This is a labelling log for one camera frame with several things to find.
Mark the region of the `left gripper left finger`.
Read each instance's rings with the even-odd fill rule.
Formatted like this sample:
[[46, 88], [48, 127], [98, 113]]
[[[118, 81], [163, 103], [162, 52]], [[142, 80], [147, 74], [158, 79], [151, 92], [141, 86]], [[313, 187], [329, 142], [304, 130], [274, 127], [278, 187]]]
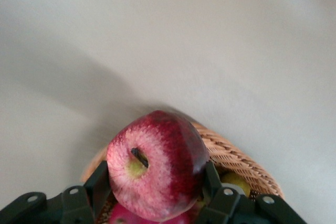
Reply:
[[111, 193], [108, 166], [102, 161], [83, 185], [53, 198], [25, 193], [1, 210], [1, 223], [96, 223]]

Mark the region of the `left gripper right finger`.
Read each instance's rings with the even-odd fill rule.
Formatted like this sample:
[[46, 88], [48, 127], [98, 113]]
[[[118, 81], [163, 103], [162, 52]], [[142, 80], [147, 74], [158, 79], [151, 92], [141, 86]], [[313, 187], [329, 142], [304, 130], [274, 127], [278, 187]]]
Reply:
[[202, 223], [306, 223], [281, 197], [260, 194], [254, 200], [240, 187], [222, 184], [212, 162], [205, 166]]

